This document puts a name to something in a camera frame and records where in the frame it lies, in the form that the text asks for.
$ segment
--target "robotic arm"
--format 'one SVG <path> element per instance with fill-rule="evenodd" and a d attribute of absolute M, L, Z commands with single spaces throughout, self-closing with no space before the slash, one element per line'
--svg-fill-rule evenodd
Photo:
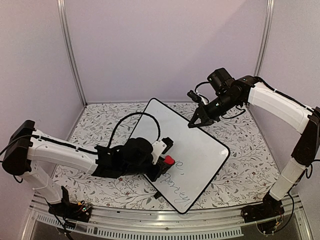
<path fill-rule="evenodd" d="M 252 104 L 263 108 L 290 124 L 301 137 L 295 146 L 289 163 L 279 179 L 264 196 L 262 203 L 248 205 L 242 209 L 245 222 L 253 222 L 278 216 L 284 213 L 281 199 L 304 175 L 307 167 L 315 160 L 320 145 L 320 108 L 310 109 L 293 98 L 271 88 L 260 77 L 244 76 L 238 80 L 220 68 L 207 78 L 217 98 L 207 102 L 202 95 L 188 92 L 188 96 L 198 107 L 188 126 L 189 128 L 212 125 L 220 121 L 234 106 Z"/>
<path fill-rule="evenodd" d="M 83 201 L 70 202 L 67 189 L 55 183 L 38 161 L 72 167 L 102 178 L 146 174 L 152 182 L 175 163 L 169 156 L 161 157 L 173 146 L 169 137 L 153 144 L 138 137 L 113 148 L 93 147 L 54 138 L 34 127 L 35 122 L 27 120 L 11 136 L 2 167 L 38 191 L 50 206 L 49 213 L 64 218 L 88 222 L 91 206 Z"/>

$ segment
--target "floral tablecloth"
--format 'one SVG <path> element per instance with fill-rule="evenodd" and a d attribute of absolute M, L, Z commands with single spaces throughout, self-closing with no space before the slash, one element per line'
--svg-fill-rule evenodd
<path fill-rule="evenodd" d="M 70 141 L 88 146 L 106 146 L 119 119 L 130 113 L 142 112 L 146 105 L 88 105 Z M 195 103 L 167 105 L 187 119 L 191 118 L 197 107 Z M 232 116 L 238 112 L 232 109 L 228 114 Z M 139 116 L 133 116 L 120 125 L 113 145 L 125 143 L 138 119 Z M 278 179 L 279 171 L 250 113 L 246 111 L 233 119 L 221 119 L 203 129 L 226 144 L 231 155 L 191 209 L 221 208 L 260 201 Z M 156 190 L 142 175 L 122 176 L 118 179 L 100 178 L 59 165 L 53 179 L 68 189 L 72 201 L 86 200 L 96 206 L 114 208 L 173 210 L 162 197 L 153 197 Z"/>

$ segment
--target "white whiteboard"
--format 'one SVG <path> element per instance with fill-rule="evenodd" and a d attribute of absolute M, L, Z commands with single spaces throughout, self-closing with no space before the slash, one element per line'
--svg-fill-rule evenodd
<path fill-rule="evenodd" d="M 228 159 L 230 150 L 202 129 L 188 128 L 185 118 L 155 98 L 149 101 L 144 112 L 158 120 L 160 139 L 170 137 L 174 142 L 166 153 L 175 160 L 174 166 L 155 182 L 149 182 L 184 214 L 213 180 Z M 153 143 L 157 136 L 154 120 L 142 115 L 131 138 L 142 137 Z"/>

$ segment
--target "white wall panel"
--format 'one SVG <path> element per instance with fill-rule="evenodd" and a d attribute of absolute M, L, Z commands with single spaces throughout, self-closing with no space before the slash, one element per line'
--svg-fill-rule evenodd
<path fill-rule="evenodd" d="M 68 0 L 75 58 L 88 102 L 189 100 L 225 67 L 252 74 L 265 0 Z"/>
<path fill-rule="evenodd" d="M 27 119 L 65 138 L 82 106 L 56 1 L 3 0 L 0 8 L 0 149 Z M 17 240 L 34 191 L 0 167 L 0 239 Z"/>
<path fill-rule="evenodd" d="M 275 1 L 274 15 L 261 76 L 298 101 L 320 106 L 320 2 Z M 275 116 L 253 109 L 261 131 L 282 170 L 300 135 Z M 311 179 L 298 185 L 314 239 L 320 239 L 320 164 Z"/>

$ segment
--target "wire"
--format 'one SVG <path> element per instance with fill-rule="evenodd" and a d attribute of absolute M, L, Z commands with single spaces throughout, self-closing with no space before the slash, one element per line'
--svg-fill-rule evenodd
<path fill-rule="evenodd" d="M 287 99 L 295 102 L 296 104 L 298 104 L 298 105 L 300 105 L 301 107 L 309 110 L 309 111 L 312 112 L 312 113 L 314 112 L 312 109 L 308 108 L 307 106 L 305 106 L 305 105 L 302 104 L 301 102 L 295 100 L 293 97 L 288 96 L 287 94 L 284 94 L 283 92 L 274 89 L 272 86 L 270 86 L 268 83 L 266 83 L 266 81 L 263 80 L 261 77 L 255 76 L 255 78 L 258 79 L 260 82 L 262 82 L 262 83 L 263 83 L 268 89 L 270 89 L 271 91 L 274 91 L 275 93 L 277 93 L 277 94 L 279 94 L 279 95 L 281 95 L 281 96 L 283 96 L 283 97 L 285 97 L 285 98 L 287 98 Z"/>
<path fill-rule="evenodd" d="M 194 92 L 196 92 L 196 91 L 197 91 L 197 89 L 198 89 L 198 87 L 200 87 L 201 85 L 209 84 L 209 83 L 210 83 L 210 82 L 208 82 L 208 81 L 200 82 L 197 86 L 195 86 L 195 88 L 194 88 Z"/>
<path fill-rule="evenodd" d="M 4 149 L 2 149 L 2 151 L 0 152 L 0 156 L 2 154 L 4 154 L 4 152 L 14 143 L 16 143 L 18 140 L 23 139 L 23 138 L 29 138 L 29 137 L 38 137 L 36 135 L 23 135 L 23 136 L 19 136 L 16 139 L 12 140 L 11 142 L 9 142 L 9 144 L 7 146 L 4 147 Z"/>
<path fill-rule="evenodd" d="M 64 230 L 64 235 L 65 235 L 69 240 L 74 240 L 74 239 L 71 237 L 70 233 L 68 232 L 68 230 L 67 230 L 67 228 L 66 228 L 66 225 L 63 224 L 63 223 L 61 222 L 61 220 L 58 218 L 58 216 L 57 216 L 54 208 L 51 206 L 51 204 L 50 204 L 47 200 L 45 200 L 45 201 L 46 201 L 46 204 L 48 204 L 49 208 L 51 209 L 51 211 L 52 211 L 55 219 L 56 219 L 56 220 L 58 221 L 58 223 L 62 226 L 62 228 L 63 228 L 63 230 Z"/>
<path fill-rule="evenodd" d="M 223 118 L 223 119 L 234 119 L 234 118 L 239 117 L 240 115 L 242 115 L 242 114 L 244 114 L 246 112 L 245 109 L 238 108 L 238 106 L 235 106 L 235 108 L 240 110 L 241 112 L 238 113 L 237 115 L 230 116 L 230 117 L 224 117 L 224 115 L 226 115 L 226 114 L 224 114 L 224 115 L 221 115 L 221 118 Z"/>
<path fill-rule="evenodd" d="M 310 178 L 311 178 L 312 172 L 313 172 L 313 170 L 314 170 L 314 167 L 312 166 L 312 163 L 310 164 L 310 167 L 311 167 L 310 175 L 308 175 L 308 168 L 305 170 L 305 177 L 306 177 L 307 179 L 310 179 Z"/>
<path fill-rule="evenodd" d="M 290 220 L 292 219 L 292 217 L 294 215 L 294 212 L 295 212 L 295 201 L 294 201 L 294 198 L 291 196 L 290 191 L 288 192 L 288 195 L 292 200 L 292 211 L 291 211 L 290 217 L 289 217 L 288 221 L 283 225 L 282 228 L 277 229 L 277 230 L 275 230 L 273 232 L 274 234 L 277 233 L 277 232 L 280 232 L 282 229 L 284 229 L 289 224 Z"/>
<path fill-rule="evenodd" d="M 112 131 L 112 133 L 111 133 L 110 140 L 109 140 L 109 143 L 108 143 L 107 148 L 110 148 L 111 142 L 112 142 L 112 140 L 113 140 L 113 138 L 114 138 L 114 135 L 115 135 L 116 130 L 117 130 L 117 128 L 119 127 L 119 125 L 120 125 L 124 120 L 126 120 L 127 118 L 129 118 L 129 117 L 131 117 L 131 116 L 134 116 L 134 115 L 146 115 L 146 116 L 152 118 L 152 119 L 154 120 L 157 128 L 158 128 L 158 137 L 157 137 L 156 140 L 158 141 L 158 140 L 160 139 L 161 131 L 160 131 L 160 125 L 159 125 L 159 122 L 157 121 L 157 119 L 156 119 L 154 116 L 152 116 L 151 114 L 146 113 L 146 112 L 134 112 L 134 113 L 128 114 L 127 116 L 121 118 L 120 121 L 118 121 L 118 123 L 115 125 L 115 127 L 114 127 L 114 129 L 113 129 L 113 131 Z"/>
<path fill-rule="evenodd" d="M 13 178 L 18 184 L 21 184 L 24 181 L 23 178 L 21 178 L 21 180 L 19 181 L 15 175 L 13 175 Z"/>

